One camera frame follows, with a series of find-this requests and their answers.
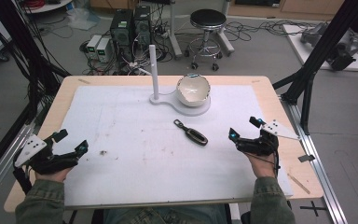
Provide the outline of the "white power supply box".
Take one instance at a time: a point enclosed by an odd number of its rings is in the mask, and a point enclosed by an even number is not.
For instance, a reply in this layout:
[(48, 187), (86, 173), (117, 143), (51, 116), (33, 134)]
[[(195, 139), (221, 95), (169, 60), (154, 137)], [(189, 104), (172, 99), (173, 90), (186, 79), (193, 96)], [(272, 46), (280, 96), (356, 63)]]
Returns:
[(97, 47), (97, 54), (101, 63), (108, 63), (112, 59), (113, 52), (109, 38), (103, 37), (100, 40)]
[(101, 39), (101, 35), (94, 35), (86, 46), (88, 57), (92, 60), (98, 59), (97, 47)]

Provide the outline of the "black round stool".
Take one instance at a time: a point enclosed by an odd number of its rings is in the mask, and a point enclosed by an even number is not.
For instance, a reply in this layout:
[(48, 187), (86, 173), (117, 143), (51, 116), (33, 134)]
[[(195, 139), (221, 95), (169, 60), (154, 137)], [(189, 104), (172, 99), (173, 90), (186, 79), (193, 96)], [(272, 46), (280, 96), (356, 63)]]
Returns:
[(212, 58), (212, 69), (217, 71), (217, 60), (223, 57), (219, 43), (210, 38), (212, 32), (219, 31), (225, 24), (226, 16), (214, 9), (199, 9), (190, 15), (190, 23), (193, 27), (203, 31), (202, 37), (193, 39), (185, 49), (185, 56), (192, 57), (191, 68), (196, 70), (199, 65), (197, 59)]

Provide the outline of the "black car key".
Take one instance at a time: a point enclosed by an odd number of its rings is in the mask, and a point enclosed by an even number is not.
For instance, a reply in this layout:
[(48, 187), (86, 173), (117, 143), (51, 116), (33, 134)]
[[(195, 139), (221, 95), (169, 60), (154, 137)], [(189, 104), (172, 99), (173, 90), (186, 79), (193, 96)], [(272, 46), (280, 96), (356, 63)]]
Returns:
[(185, 132), (185, 135), (188, 139), (190, 139), (192, 142), (200, 145), (200, 146), (206, 146), (208, 144), (208, 139), (205, 135), (200, 133), (199, 131), (186, 127), (179, 119), (176, 119), (173, 122), (178, 128), (182, 129)]

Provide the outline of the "round white table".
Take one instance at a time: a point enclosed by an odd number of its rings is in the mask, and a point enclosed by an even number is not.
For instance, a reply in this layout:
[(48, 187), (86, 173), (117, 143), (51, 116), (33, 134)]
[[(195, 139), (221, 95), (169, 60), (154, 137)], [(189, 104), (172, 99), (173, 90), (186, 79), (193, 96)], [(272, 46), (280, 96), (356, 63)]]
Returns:
[(59, 4), (44, 4), (42, 7), (39, 8), (26, 8), (24, 9), (24, 12), (27, 14), (48, 12), (58, 8), (66, 7), (67, 5), (71, 5), (72, 3), (73, 0), (61, 0)]

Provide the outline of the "white foam mat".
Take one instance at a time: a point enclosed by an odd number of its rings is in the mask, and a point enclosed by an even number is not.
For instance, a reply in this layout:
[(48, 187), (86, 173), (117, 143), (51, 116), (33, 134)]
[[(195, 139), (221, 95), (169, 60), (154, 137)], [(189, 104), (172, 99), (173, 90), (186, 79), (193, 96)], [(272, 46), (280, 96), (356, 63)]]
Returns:
[[(200, 116), (152, 105), (149, 86), (81, 86), (63, 120), (69, 133), (54, 150), (63, 154), (86, 140), (88, 152), (67, 176), (68, 207), (247, 201), (255, 175), (228, 139), (232, 128), (254, 139), (250, 117), (263, 113), (254, 89), (215, 85)], [(208, 139), (200, 146), (173, 122), (179, 119)]]

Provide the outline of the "aluminium rail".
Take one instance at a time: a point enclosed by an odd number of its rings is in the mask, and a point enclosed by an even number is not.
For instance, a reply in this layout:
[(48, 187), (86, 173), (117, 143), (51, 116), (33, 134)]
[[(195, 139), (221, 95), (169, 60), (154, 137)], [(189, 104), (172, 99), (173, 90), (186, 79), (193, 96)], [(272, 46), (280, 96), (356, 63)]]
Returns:
[(34, 132), (38, 116), (42, 114), (44, 107), (39, 104), (34, 115), (31, 114), (31, 106), (27, 105), (21, 111), (14, 123), (8, 129), (0, 141), (0, 183), (12, 167), (14, 155), (25, 144), (25, 139)]
[(299, 134), (299, 138), (305, 153), (308, 156), (313, 156), (314, 159), (310, 161), (310, 166), (314, 170), (318, 181), (323, 189), (323, 201), (333, 224), (349, 224), (341, 205), (337, 199), (336, 193), (330, 183), (328, 175), (324, 169), (323, 163), (319, 156), (316, 146), (314, 145), (307, 128), (301, 126), (301, 112), (297, 105), (290, 105), (285, 102), (282, 97), (279, 97), (286, 114), (291, 121), (295, 131)]

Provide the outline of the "large black computer tower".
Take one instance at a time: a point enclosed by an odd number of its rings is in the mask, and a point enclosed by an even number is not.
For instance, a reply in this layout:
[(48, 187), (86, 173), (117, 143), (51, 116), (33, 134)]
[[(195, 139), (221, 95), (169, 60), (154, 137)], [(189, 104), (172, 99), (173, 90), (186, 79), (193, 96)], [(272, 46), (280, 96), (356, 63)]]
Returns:
[(120, 8), (116, 11), (110, 25), (110, 32), (117, 58), (122, 62), (131, 62), (133, 60), (131, 46), (134, 39), (131, 9)]

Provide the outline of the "white floor board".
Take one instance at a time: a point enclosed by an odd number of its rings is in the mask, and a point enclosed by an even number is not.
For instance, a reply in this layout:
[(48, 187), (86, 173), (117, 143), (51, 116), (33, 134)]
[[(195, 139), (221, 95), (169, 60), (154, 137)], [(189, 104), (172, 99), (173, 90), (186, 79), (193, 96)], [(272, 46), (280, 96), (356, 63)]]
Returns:
[[(295, 50), (298, 59), (300, 60), (301, 63), (304, 63), (308, 59), (310, 53), (313, 50), (311, 44), (302, 43), (300, 41), (302, 32), (306, 30), (306, 27), (285, 24), (282, 28), (288, 34), (287, 38), (289, 39), (293, 49)], [(345, 68), (345, 71), (358, 72), (358, 53), (355, 53), (353, 55), (353, 58), (355, 59), (355, 61), (349, 64)]]

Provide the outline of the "white eggshell-shaped bowl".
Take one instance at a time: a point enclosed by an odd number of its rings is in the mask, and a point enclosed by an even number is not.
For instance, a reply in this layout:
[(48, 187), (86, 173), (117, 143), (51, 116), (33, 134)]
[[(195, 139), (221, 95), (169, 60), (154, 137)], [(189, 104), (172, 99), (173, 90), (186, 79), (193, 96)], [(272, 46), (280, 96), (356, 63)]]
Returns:
[(178, 80), (175, 96), (182, 104), (195, 107), (206, 103), (210, 91), (210, 83), (205, 77), (199, 74), (188, 74)]

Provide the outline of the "white stand with pole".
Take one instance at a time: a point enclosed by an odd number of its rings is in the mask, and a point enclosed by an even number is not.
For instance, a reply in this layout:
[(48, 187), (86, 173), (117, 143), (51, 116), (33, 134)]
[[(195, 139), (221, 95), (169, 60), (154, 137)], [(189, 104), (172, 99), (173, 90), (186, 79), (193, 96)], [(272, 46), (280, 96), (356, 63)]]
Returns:
[(153, 94), (149, 97), (149, 102), (152, 105), (169, 105), (176, 112), (190, 117), (200, 116), (206, 113), (211, 106), (211, 97), (206, 101), (204, 105), (190, 107), (182, 104), (175, 96), (175, 89), (170, 93), (160, 93), (158, 89), (158, 66), (157, 66), (157, 55), (156, 55), (156, 46), (149, 46), (149, 57), (150, 57), (150, 66), (151, 66), (151, 77), (152, 77), (152, 86)]

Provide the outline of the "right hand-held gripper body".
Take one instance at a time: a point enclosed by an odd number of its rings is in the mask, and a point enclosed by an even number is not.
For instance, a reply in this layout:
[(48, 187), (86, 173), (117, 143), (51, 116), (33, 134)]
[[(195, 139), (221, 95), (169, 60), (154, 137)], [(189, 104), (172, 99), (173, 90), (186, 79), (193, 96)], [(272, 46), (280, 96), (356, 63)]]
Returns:
[(243, 153), (252, 153), (257, 156), (268, 156), (276, 153), (279, 147), (278, 137), (299, 140), (300, 137), (288, 127), (274, 119), (266, 122), (259, 129), (259, 136), (254, 139), (240, 136), (236, 143), (236, 149)]

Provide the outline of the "clear plastic bag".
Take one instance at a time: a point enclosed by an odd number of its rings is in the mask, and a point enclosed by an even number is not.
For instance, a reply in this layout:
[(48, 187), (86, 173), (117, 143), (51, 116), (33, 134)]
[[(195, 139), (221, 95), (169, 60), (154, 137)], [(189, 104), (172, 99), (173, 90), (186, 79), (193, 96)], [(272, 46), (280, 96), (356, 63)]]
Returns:
[(78, 30), (88, 31), (96, 26), (100, 18), (86, 8), (72, 8), (67, 11), (68, 26)]

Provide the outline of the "person's legs in jeans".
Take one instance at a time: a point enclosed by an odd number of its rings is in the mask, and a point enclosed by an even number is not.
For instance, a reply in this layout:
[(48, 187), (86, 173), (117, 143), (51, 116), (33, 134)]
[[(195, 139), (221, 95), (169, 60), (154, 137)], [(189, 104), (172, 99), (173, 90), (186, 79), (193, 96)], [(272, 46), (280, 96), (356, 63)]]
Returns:
[(228, 224), (222, 204), (116, 208), (103, 211), (103, 224)]

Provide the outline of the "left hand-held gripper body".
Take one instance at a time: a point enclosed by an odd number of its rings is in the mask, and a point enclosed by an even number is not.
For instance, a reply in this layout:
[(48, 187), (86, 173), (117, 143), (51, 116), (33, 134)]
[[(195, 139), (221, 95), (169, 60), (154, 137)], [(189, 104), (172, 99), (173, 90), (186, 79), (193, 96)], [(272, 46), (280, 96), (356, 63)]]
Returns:
[(75, 150), (56, 155), (53, 153), (53, 144), (51, 136), (42, 140), (37, 135), (31, 134), (24, 147), (15, 156), (14, 167), (21, 168), (26, 165), (41, 175), (50, 175), (78, 165), (80, 157), (76, 156)]

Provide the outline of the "person's right hand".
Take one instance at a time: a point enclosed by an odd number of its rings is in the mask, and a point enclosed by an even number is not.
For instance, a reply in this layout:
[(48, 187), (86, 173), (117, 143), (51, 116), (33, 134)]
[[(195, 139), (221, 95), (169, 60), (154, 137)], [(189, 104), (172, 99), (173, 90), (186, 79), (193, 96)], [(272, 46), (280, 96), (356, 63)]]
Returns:
[(245, 156), (251, 163), (253, 172), (257, 178), (277, 177), (275, 171), (275, 157), (273, 154), (268, 156), (257, 156), (255, 154), (246, 153)]

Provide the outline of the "slim black computer tower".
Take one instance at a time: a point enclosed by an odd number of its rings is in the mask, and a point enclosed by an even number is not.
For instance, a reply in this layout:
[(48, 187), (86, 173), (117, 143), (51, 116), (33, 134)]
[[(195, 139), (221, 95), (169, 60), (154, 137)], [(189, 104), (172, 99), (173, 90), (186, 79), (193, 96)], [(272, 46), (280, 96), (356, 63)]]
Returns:
[(134, 10), (134, 26), (138, 49), (151, 44), (150, 6), (137, 6)]

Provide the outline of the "black metal frame stand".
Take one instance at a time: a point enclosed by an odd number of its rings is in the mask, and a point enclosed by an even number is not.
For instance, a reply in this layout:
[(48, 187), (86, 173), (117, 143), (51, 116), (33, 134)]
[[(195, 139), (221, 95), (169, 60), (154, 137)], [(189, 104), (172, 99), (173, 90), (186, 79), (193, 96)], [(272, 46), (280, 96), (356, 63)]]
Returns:
[(313, 80), (327, 59), (328, 54), (333, 51), (338, 41), (357, 21), (358, 0), (344, 0), (305, 63), (291, 76), (272, 85), (273, 89), (277, 90), (280, 87), (290, 84), (289, 89), (282, 94), (282, 99), (289, 105), (296, 105), (298, 97), (304, 94), (300, 127), (306, 135), (310, 134), (309, 116)]
[(38, 106), (52, 103), (61, 82), (59, 77), (69, 77), (70, 73), (49, 60), (36, 45), (31, 24), (21, 15), (12, 0), (0, 0), (0, 22), (7, 30), (11, 40), (8, 41), (0, 32), (0, 41), (12, 55), (23, 76), (28, 80), (26, 121), (37, 117)]

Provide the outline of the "person's left hand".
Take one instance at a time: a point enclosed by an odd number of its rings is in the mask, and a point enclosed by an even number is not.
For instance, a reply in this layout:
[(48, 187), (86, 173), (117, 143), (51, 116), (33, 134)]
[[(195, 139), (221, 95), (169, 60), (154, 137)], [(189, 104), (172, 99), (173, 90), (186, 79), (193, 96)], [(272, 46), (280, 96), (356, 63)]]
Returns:
[(55, 174), (50, 174), (50, 175), (41, 175), (38, 172), (35, 172), (35, 178), (36, 179), (40, 179), (40, 180), (48, 180), (48, 181), (55, 181), (55, 182), (60, 182), (62, 183), (67, 175), (70, 173), (70, 171), (72, 170), (72, 168), (66, 168), (64, 170), (61, 170)]

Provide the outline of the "grey and black device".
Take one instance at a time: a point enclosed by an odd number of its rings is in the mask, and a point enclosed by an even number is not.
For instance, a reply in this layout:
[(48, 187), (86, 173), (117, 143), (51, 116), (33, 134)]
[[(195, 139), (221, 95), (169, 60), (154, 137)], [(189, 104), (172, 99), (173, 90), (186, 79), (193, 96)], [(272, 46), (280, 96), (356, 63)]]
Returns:
[[(320, 22), (312, 29), (302, 32), (300, 42), (309, 43), (314, 48), (324, 35), (328, 27), (327, 22)], [(353, 55), (358, 51), (358, 38), (351, 29), (347, 30), (326, 58), (334, 71), (342, 71), (356, 59)]]

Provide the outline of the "white desk leg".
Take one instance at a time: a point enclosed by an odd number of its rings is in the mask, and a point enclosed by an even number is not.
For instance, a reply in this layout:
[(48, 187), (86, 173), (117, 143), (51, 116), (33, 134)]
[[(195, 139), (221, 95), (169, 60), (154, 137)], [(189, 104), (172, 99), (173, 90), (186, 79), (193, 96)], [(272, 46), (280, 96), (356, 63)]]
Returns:
[[(223, 5), (222, 5), (222, 9), (221, 12), (227, 16), (228, 14), (228, 10), (229, 10), (229, 6), (230, 6), (231, 0), (223, 0)], [(221, 41), (221, 43), (223, 44), (223, 47), (226, 51), (227, 56), (230, 56), (235, 49), (233, 48), (233, 46), (231, 45), (230, 41), (228, 40), (226, 34), (225, 34), (225, 27), (222, 27), (219, 31), (218, 31), (218, 38)]]
[(175, 0), (169, 0), (170, 6), (170, 29), (168, 30), (169, 39), (171, 41), (172, 50), (174, 53), (175, 59), (180, 59), (183, 56), (183, 53), (180, 49), (178, 40), (175, 35)]

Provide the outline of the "wooden stick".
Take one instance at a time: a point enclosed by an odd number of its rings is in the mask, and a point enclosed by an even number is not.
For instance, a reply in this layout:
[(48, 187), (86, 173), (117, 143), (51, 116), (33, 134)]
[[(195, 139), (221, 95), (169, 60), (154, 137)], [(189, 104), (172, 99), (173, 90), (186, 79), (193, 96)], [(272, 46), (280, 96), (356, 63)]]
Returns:
[(300, 188), (302, 188), (307, 194), (310, 194), (310, 190), (303, 185), (297, 178), (292, 176), (291, 174), (287, 174)]

